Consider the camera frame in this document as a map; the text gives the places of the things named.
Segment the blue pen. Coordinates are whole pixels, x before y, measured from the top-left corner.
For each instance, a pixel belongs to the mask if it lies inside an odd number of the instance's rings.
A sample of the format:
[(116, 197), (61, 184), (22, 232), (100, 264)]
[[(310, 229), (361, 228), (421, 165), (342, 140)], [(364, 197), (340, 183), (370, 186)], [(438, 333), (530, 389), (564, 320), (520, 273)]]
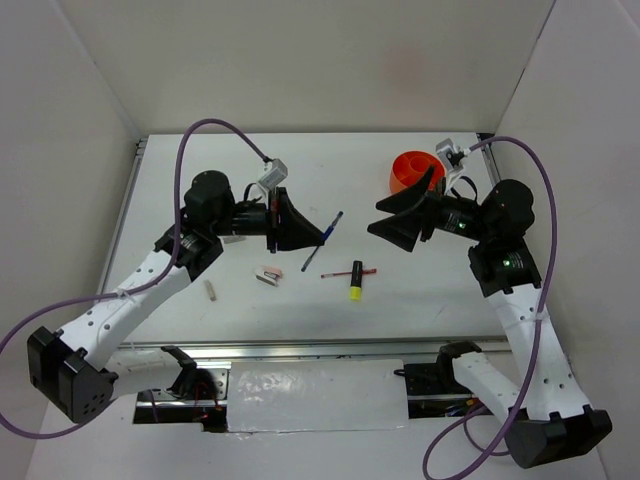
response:
[(317, 255), (317, 253), (319, 252), (321, 247), (325, 245), (326, 241), (331, 236), (331, 234), (333, 233), (333, 231), (335, 230), (337, 224), (339, 223), (339, 221), (342, 219), (343, 216), (344, 216), (344, 212), (343, 211), (339, 211), (337, 213), (337, 215), (334, 218), (334, 220), (331, 222), (331, 224), (327, 227), (327, 229), (323, 233), (322, 243), (320, 245), (314, 247), (314, 250), (311, 252), (311, 254), (308, 256), (308, 258), (303, 263), (303, 265), (302, 265), (302, 267), (300, 269), (301, 272), (306, 272), (307, 271), (307, 269), (309, 268), (311, 262), (313, 261), (313, 259), (315, 258), (315, 256)]

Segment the red pen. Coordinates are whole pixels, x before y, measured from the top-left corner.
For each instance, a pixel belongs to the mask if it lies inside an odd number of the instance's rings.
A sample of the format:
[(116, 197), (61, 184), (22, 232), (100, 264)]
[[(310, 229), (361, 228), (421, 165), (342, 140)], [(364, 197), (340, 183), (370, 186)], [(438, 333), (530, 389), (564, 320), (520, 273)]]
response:
[[(371, 268), (371, 269), (363, 269), (361, 272), (361, 275), (373, 275), (377, 273), (377, 269), (376, 268)], [(325, 273), (325, 274), (321, 274), (320, 278), (321, 279), (327, 279), (327, 278), (335, 278), (335, 277), (343, 277), (343, 276), (352, 276), (353, 274), (353, 270), (349, 270), (349, 271), (343, 271), (343, 272), (332, 272), (332, 273)]]

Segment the black yellow highlighter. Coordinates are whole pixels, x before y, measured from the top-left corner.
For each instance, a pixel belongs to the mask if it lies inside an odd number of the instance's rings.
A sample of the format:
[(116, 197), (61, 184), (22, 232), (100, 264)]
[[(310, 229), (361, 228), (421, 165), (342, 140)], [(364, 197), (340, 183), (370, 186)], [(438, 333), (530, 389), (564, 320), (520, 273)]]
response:
[(349, 299), (359, 301), (362, 295), (363, 262), (354, 260), (352, 264)]

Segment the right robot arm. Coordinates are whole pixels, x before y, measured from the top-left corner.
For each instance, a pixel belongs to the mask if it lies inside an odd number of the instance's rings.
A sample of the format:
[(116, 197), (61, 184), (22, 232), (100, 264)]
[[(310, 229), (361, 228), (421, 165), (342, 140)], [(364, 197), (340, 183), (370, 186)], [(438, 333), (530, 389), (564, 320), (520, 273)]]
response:
[(471, 271), (506, 334), (522, 386), (491, 365), (472, 341), (440, 348), (433, 378), (448, 392), (469, 392), (500, 421), (511, 458), (532, 468), (589, 453), (613, 426), (591, 405), (563, 353), (546, 309), (544, 282), (524, 241), (533, 224), (533, 195), (517, 180), (502, 180), (483, 201), (429, 188), (426, 172), (413, 186), (376, 204), (388, 218), (368, 232), (410, 252), (437, 230), (474, 241)]

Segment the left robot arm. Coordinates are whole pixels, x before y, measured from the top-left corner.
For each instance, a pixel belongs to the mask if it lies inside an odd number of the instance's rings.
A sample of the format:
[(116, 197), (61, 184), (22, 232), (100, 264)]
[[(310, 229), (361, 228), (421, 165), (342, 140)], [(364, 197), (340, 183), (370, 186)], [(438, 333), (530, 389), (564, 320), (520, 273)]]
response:
[(156, 309), (191, 285), (222, 254), (222, 237), (263, 236), (267, 249), (321, 246), (323, 232), (277, 187), (267, 200), (235, 201), (219, 171), (197, 175), (184, 195), (181, 225), (171, 227), (153, 251), (113, 293), (85, 314), (27, 341), (30, 380), (69, 420), (84, 424), (114, 399), (148, 389), (189, 397), (197, 380), (211, 377), (176, 346), (125, 352), (120, 344)]

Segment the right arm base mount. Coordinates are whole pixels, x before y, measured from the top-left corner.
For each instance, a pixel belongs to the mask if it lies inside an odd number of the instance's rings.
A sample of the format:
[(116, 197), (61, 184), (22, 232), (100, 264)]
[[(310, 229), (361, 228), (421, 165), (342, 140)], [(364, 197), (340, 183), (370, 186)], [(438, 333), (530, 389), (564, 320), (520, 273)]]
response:
[(404, 380), (410, 419), (463, 417), (480, 406), (468, 389), (445, 384), (435, 363), (404, 364), (394, 375)]

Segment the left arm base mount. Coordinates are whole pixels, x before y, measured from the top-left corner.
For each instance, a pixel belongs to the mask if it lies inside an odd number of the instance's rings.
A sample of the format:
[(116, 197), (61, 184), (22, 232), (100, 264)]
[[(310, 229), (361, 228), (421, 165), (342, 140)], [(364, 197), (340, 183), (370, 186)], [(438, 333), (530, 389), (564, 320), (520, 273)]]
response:
[(199, 424), (204, 432), (226, 433), (230, 365), (198, 364), (176, 346), (162, 346), (160, 352), (169, 354), (181, 370), (169, 387), (153, 388), (138, 394), (133, 423), (194, 423)]

